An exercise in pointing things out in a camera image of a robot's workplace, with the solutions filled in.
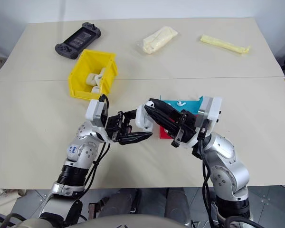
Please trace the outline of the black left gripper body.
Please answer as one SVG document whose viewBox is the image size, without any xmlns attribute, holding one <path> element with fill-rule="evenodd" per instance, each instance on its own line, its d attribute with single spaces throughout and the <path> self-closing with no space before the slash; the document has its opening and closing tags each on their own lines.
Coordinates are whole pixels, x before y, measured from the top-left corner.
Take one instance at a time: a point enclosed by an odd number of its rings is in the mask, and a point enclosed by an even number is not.
<svg viewBox="0 0 285 228">
<path fill-rule="evenodd" d="M 105 131 L 112 142 L 119 143 L 119 137 L 129 134 L 132 131 L 129 119 L 125 119 L 117 113 L 107 120 Z"/>
</svg>

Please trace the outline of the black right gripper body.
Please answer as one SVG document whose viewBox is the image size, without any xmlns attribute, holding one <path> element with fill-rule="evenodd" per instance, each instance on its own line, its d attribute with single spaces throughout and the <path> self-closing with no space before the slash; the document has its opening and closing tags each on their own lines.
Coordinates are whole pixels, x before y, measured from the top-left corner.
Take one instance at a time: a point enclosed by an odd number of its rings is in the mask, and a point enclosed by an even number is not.
<svg viewBox="0 0 285 228">
<path fill-rule="evenodd" d="M 180 143 L 188 143 L 196 134 L 196 116 L 189 111 L 173 111 L 171 113 L 173 127 L 171 129 L 172 146 L 180 146 Z"/>
</svg>

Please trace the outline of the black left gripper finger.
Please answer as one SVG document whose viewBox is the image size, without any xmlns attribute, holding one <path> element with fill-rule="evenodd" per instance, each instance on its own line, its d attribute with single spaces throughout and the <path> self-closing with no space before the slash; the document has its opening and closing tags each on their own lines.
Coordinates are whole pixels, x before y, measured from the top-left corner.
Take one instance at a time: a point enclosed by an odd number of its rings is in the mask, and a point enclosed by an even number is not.
<svg viewBox="0 0 285 228">
<path fill-rule="evenodd" d="M 137 110 L 134 109 L 134 110 L 127 111 L 127 112 L 119 111 L 118 114 L 120 114 L 125 119 L 132 120 L 132 119 L 136 118 L 136 112 L 137 112 Z"/>
<path fill-rule="evenodd" d="M 151 132 L 134 132 L 119 137 L 121 145 L 139 143 L 152 136 Z"/>
</svg>

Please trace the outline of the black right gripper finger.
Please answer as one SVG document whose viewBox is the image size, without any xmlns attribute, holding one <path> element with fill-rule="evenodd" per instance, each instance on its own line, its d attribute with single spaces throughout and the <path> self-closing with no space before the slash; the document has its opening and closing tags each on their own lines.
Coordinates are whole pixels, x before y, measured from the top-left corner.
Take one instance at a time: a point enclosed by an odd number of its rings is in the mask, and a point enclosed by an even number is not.
<svg viewBox="0 0 285 228">
<path fill-rule="evenodd" d="M 168 135 L 175 139 L 176 135 L 179 132 L 179 126 L 176 123 L 178 120 L 171 120 L 164 116 L 163 114 L 158 113 L 155 111 L 153 107 L 149 107 L 145 105 L 145 110 L 148 115 L 161 127 L 168 131 Z"/>
<path fill-rule="evenodd" d="M 150 98 L 150 102 L 153 102 L 152 107 L 160 114 L 163 114 L 167 118 L 171 120 L 177 120 L 181 117 L 181 113 L 177 111 L 175 108 L 173 108 L 171 105 L 166 103 L 165 101 Z"/>
</svg>

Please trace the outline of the white earbuds charging case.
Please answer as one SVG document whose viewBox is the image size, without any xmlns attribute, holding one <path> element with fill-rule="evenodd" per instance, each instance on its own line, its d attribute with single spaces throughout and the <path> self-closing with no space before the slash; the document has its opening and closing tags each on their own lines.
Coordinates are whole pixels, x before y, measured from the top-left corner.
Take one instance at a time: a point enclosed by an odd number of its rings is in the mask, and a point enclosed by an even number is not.
<svg viewBox="0 0 285 228">
<path fill-rule="evenodd" d="M 148 115 L 145 110 L 145 104 L 142 104 L 136 109 L 135 124 L 143 132 L 152 133 L 154 120 Z"/>
</svg>

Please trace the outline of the yellow plastic bin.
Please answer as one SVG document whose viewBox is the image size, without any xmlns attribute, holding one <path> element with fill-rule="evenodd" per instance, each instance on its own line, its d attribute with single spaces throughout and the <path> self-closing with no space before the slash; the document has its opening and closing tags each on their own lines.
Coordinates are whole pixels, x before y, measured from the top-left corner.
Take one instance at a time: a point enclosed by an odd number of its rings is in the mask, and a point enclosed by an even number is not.
<svg viewBox="0 0 285 228">
<path fill-rule="evenodd" d="M 114 79 L 118 75 L 115 57 L 114 53 L 83 50 L 68 78 L 70 96 L 91 100 L 98 99 L 101 94 L 109 95 Z M 93 87 L 86 84 L 86 78 L 90 73 L 100 74 L 104 67 L 106 71 L 101 80 L 100 93 L 93 94 L 91 93 Z"/>
</svg>

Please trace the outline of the teal and red tray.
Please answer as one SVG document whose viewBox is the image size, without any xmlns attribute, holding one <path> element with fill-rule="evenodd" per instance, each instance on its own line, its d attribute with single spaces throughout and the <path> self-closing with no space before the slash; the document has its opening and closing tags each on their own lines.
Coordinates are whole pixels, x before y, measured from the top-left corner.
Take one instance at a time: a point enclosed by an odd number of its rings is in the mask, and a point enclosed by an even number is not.
<svg viewBox="0 0 285 228">
<path fill-rule="evenodd" d="M 163 100 L 169 105 L 171 105 L 173 108 L 175 108 L 177 111 L 181 112 L 181 110 L 187 110 L 191 112 L 194 115 L 198 114 L 198 111 L 201 107 L 201 104 L 203 102 L 203 97 L 201 96 L 198 100 L 181 100 L 182 102 L 186 102 L 184 106 L 177 106 L 177 102 L 179 100 Z M 171 137 L 168 135 L 168 131 L 160 126 L 159 128 L 159 138 L 160 139 L 171 139 Z"/>
</svg>

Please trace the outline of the bagged pale yellow bread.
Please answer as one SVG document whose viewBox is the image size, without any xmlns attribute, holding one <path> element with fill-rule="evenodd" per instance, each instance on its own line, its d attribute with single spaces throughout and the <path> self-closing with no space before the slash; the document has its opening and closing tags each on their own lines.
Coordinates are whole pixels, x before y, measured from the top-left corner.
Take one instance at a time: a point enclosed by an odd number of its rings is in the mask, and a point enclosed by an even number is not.
<svg viewBox="0 0 285 228">
<path fill-rule="evenodd" d="M 174 28 L 163 26 L 156 32 L 139 40 L 134 49 L 140 54 L 152 55 L 171 42 L 178 34 L 178 31 Z"/>
</svg>

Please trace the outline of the long wrapped yellow stick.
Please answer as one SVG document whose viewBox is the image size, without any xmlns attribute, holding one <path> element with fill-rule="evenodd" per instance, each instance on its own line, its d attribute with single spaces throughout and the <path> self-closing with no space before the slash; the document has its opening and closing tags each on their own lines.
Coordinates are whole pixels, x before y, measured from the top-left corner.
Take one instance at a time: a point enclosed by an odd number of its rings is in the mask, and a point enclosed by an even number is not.
<svg viewBox="0 0 285 228">
<path fill-rule="evenodd" d="M 223 49 L 227 49 L 233 52 L 236 52 L 238 54 L 247 54 L 250 50 L 250 46 L 248 47 L 242 47 L 242 46 L 237 46 L 232 43 L 226 42 L 224 40 L 214 38 L 208 35 L 202 35 L 200 37 L 200 41 L 206 44 L 210 44 L 216 47 L 220 47 Z"/>
</svg>

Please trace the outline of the grey robot torso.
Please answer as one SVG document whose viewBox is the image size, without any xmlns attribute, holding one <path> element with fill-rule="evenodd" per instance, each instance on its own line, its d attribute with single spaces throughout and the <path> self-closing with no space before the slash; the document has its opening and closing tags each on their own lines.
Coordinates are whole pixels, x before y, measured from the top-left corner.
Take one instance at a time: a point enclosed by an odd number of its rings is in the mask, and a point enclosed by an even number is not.
<svg viewBox="0 0 285 228">
<path fill-rule="evenodd" d="M 27 219 L 14 228 L 56 228 L 41 218 Z M 66 228 L 188 228 L 187 226 L 163 217 L 144 214 L 123 214 L 91 219 Z"/>
</svg>

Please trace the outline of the black handheld game console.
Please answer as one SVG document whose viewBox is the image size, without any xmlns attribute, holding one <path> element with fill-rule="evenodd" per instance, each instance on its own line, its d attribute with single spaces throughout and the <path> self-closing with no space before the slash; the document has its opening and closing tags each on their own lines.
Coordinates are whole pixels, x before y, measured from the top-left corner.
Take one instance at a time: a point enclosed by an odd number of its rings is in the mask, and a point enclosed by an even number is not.
<svg viewBox="0 0 285 228">
<path fill-rule="evenodd" d="M 63 43 L 56 44 L 55 51 L 66 58 L 76 59 L 92 42 L 101 36 L 101 31 L 94 24 L 84 22 L 82 27 Z"/>
</svg>

